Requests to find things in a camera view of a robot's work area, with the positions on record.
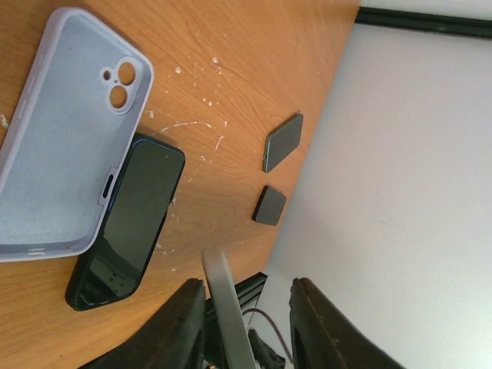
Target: phone side button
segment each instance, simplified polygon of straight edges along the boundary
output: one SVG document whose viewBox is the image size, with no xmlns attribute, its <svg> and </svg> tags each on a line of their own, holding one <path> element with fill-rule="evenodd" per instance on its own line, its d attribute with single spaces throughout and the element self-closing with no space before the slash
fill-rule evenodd
<svg viewBox="0 0 492 369">
<path fill-rule="evenodd" d="M 30 94 L 31 93 L 31 90 L 32 90 L 32 86 L 34 86 L 34 82 L 36 81 L 36 75 L 33 75 L 32 77 L 30 77 L 30 81 L 28 81 L 27 83 L 27 93 Z"/>
<path fill-rule="evenodd" d="M 22 105 L 21 105 L 21 110 L 19 110 L 18 112 L 18 119 L 21 120 L 22 119 L 22 115 L 24 114 L 24 109 L 25 109 L 25 104 L 26 104 L 27 100 L 24 100 L 22 102 Z"/>
</svg>

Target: scratch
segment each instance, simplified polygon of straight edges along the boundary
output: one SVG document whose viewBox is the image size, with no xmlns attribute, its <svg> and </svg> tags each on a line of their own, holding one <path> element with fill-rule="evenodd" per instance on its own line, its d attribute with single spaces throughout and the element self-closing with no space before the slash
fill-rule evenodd
<svg viewBox="0 0 492 369">
<path fill-rule="evenodd" d="M 7 121 L 7 118 L 3 114 L 0 114 L 0 121 L 2 121 L 3 128 L 8 128 L 8 126 L 10 125 L 10 123 L 8 123 Z"/>
<path fill-rule="evenodd" d="M 215 150 L 218 149 L 218 146 L 221 144 L 221 141 L 222 141 L 223 138 L 224 138 L 224 136 L 221 136 L 221 137 L 218 138 L 217 144 L 215 145 Z"/>
<path fill-rule="evenodd" d="M 176 125 L 170 125 L 169 127 L 161 129 L 161 132 L 167 131 L 169 128 L 181 127 L 183 125 L 206 125 L 208 128 L 212 128 L 212 125 L 205 123 L 204 121 L 187 121 L 185 123 L 177 123 Z"/>
<path fill-rule="evenodd" d="M 410 234 L 403 227 L 403 225 L 401 225 L 400 223 L 398 223 L 397 221 L 395 221 L 389 214 L 386 214 L 385 215 L 385 218 L 387 220 L 389 220 L 389 222 L 388 221 L 384 221 L 384 220 L 381 220 L 379 222 L 382 223 L 382 224 L 393 224 L 393 225 L 395 225 L 401 231 L 401 233 L 405 234 L 409 239 L 413 240 L 412 236 L 410 236 Z"/>
<path fill-rule="evenodd" d="M 193 71 L 193 91 L 197 91 L 197 63 L 194 64 L 194 71 Z"/>
</svg>

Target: black frame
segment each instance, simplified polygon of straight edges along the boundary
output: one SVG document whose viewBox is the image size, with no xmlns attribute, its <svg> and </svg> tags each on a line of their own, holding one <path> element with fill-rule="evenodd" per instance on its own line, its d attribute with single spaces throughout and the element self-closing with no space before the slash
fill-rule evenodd
<svg viewBox="0 0 492 369">
<path fill-rule="evenodd" d="M 379 8 L 360 8 L 356 23 L 445 35 L 492 38 L 492 21 Z"/>
</svg>

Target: white paint speck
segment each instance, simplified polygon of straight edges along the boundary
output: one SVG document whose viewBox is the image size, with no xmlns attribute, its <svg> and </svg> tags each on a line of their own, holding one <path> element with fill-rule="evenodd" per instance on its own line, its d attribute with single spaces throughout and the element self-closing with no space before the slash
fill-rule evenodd
<svg viewBox="0 0 492 369">
<path fill-rule="evenodd" d="M 3 128 L 8 128 L 8 126 L 10 125 L 10 123 L 8 123 L 7 118 L 3 114 L 0 114 L 0 121 L 2 121 Z"/>
<path fill-rule="evenodd" d="M 208 128 L 212 128 L 211 124 L 205 123 L 204 121 L 187 121 L 185 123 L 177 123 L 175 125 L 170 125 L 169 127 L 165 127 L 163 129 L 161 129 L 161 132 L 165 132 L 169 128 L 181 127 L 183 125 L 206 125 Z"/>
<path fill-rule="evenodd" d="M 224 136 L 221 136 L 221 137 L 218 138 L 217 144 L 215 145 L 215 150 L 218 149 L 218 146 L 221 144 L 221 141 L 222 141 L 223 138 L 224 138 Z"/>
</svg>

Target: white wall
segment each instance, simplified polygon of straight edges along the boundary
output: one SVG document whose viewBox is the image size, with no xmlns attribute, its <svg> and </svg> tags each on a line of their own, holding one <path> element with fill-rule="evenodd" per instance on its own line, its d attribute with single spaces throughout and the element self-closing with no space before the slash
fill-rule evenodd
<svg viewBox="0 0 492 369">
<path fill-rule="evenodd" d="M 492 19 L 492 2 L 490 0 L 361 0 L 361 6 Z"/>
<path fill-rule="evenodd" d="M 266 270 L 285 337 L 302 276 L 405 367 L 492 367 L 490 60 L 486 41 L 354 27 Z"/>
</svg>

